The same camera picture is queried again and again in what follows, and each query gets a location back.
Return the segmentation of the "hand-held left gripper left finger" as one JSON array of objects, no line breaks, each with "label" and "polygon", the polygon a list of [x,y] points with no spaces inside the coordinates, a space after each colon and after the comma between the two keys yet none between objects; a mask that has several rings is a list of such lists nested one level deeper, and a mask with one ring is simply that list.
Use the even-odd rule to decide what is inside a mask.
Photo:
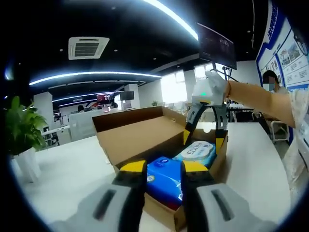
[{"label": "hand-held left gripper left finger", "polygon": [[147,162],[127,163],[79,203],[77,212],[52,223],[54,232],[137,232],[145,204]]}]

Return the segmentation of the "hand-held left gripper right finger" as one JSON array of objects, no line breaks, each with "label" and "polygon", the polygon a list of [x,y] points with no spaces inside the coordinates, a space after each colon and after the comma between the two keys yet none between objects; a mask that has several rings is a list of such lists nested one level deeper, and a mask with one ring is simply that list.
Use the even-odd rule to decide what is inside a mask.
[{"label": "hand-held left gripper right finger", "polygon": [[198,162],[181,162],[182,205],[189,232],[273,232],[276,224],[256,217],[248,202],[214,180]]}]

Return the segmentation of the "person's right hand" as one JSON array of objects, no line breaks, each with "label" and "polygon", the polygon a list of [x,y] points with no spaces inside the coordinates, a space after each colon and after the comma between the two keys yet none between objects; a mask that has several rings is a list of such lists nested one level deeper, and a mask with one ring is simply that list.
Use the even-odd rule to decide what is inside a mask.
[{"label": "person's right hand", "polygon": [[216,71],[205,71],[207,80],[212,89],[215,99],[220,99],[222,102],[228,96],[229,82],[223,79]]}]

